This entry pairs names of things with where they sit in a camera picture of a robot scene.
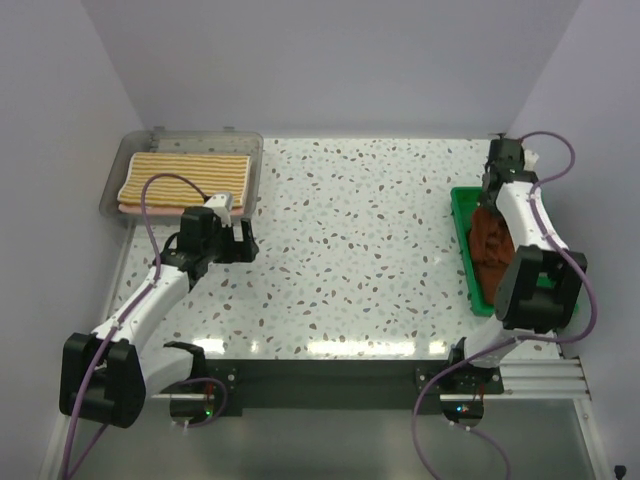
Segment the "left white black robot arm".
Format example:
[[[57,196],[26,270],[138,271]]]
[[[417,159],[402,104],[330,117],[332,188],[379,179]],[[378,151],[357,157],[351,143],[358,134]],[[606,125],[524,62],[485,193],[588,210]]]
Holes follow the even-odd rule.
[[[148,397],[174,384],[201,390],[208,379],[202,348],[170,341],[166,348],[178,356],[164,367],[143,366],[140,353],[211,265],[251,263],[259,252],[251,220],[233,221],[220,207],[187,208],[178,231],[151,246],[155,257],[134,294],[91,333],[74,333],[63,346],[59,410],[73,420],[128,428]]]

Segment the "clear grey plastic bin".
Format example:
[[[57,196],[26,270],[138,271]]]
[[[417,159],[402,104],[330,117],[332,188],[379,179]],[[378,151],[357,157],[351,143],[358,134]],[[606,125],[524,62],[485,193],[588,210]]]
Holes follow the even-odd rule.
[[[117,199],[124,185],[131,157],[137,152],[162,152],[178,154],[244,155],[250,158],[247,190],[244,205],[231,213],[237,223],[253,215],[259,193],[264,139],[256,132],[238,131],[226,127],[221,131],[167,130],[155,127],[125,135],[119,145],[109,177],[99,203],[99,212],[106,218],[120,222],[137,222],[140,209],[121,210]]]

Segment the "aluminium rail frame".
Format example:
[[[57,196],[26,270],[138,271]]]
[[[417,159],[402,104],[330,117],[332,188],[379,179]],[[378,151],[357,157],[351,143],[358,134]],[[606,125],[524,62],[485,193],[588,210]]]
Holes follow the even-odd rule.
[[[204,348],[195,342],[184,342],[196,345],[203,349],[206,361],[213,360],[254,360],[254,359],[214,359],[209,357]],[[145,367],[164,367],[176,359],[178,354],[163,347],[162,352],[150,364]],[[332,360],[421,360],[408,357],[384,359],[369,358],[358,359],[348,357]],[[524,399],[524,400],[570,400],[574,405],[578,417],[579,430],[585,444],[592,469],[599,479],[604,479],[608,475],[609,461],[602,452],[602,443],[598,436],[597,428],[592,418],[590,407],[590,391],[587,385],[582,364],[579,360],[502,360],[499,370],[504,386],[504,393],[500,395],[474,394],[470,397],[454,398],[453,395],[440,396],[441,413],[447,421],[459,428],[466,428],[470,419],[478,416],[480,409],[486,400],[490,398],[499,399]],[[421,404],[429,389],[435,386],[438,381],[450,373],[448,366],[434,376],[421,390],[415,401],[412,414],[420,414]],[[186,426],[196,428],[205,426],[215,419],[223,416],[223,411],[227,406],[229,392],[225,384],[206,374],[200,378],[193,378],[187,382],[174,385],[205,385],[203,403],[204,410],[188,413]],[[183,402],[173,394],[161,394],[161,392],[148,397],[145,403],[155,396],[168,395],[173,402]],[[75,432],[80,420],[73,420],[60,412],[60,417],[52,435],[49,451],[41,469],[41,477],[44,479],[69,479],[81,464],[81,459],[72,456],[73,441]]]

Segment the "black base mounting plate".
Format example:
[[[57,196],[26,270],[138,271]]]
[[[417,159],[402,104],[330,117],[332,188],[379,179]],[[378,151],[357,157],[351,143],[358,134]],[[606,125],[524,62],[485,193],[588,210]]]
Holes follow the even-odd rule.
[[[421,390],[448,366],[446,360],[213,360],[207,376],[229,392],[223,415],[245,409],[412,410]],[[205,385],[172,385],[161,394],[183,399],[180,413],[204,410]],[[500,395],[499,368],[481,372],[462,367],[426,394],[420,414],[441,413],[440,396]]]

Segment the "yellow white striped towel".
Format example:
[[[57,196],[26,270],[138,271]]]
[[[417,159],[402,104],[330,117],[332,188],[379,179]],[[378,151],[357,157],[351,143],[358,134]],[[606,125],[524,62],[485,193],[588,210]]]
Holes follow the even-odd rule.
[[[187,153],[137,152],[129,163],[127,176],[117,200],[129,206],[141,204],[142,190],[154,175],[147,190],[149,207],[178,208],[201,205],[202,190],[207,196],[229,192],[233,206],[242,208],[249,185],[251,157],[248,155],[214,155]]]

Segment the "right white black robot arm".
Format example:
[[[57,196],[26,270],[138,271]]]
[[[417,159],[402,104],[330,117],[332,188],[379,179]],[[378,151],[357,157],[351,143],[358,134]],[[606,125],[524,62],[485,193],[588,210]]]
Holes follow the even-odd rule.
[[[544,183],[527,165],[522,139],[491,140],[479,206],[506,227],[513,255],[496,286],[492,316],[451,348],[443,389],[474,393],[498,381],[502,360],[520,344],[556,342],[580,291],[590,288],[585,255],[569,248],[546,212]]]

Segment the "brown crumpled towel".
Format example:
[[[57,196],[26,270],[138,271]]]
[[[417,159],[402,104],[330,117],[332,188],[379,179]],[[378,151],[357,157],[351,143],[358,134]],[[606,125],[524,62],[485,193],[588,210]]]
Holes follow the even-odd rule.
[[[484,302],[493,306],[498,286],[515,255],[506,222],[478,206],[471,216],[468,245]]]

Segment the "green plastic tray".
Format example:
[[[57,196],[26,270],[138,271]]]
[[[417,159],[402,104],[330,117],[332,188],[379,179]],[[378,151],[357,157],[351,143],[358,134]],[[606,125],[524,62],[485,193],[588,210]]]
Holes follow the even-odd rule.
[[[481,205],[479,187],[451,190],[472,312],[495,316],[506,329],[546,332],[571,319],[586,271],[581,252],[558,238],[532,185],[503,185],[496,211]]]

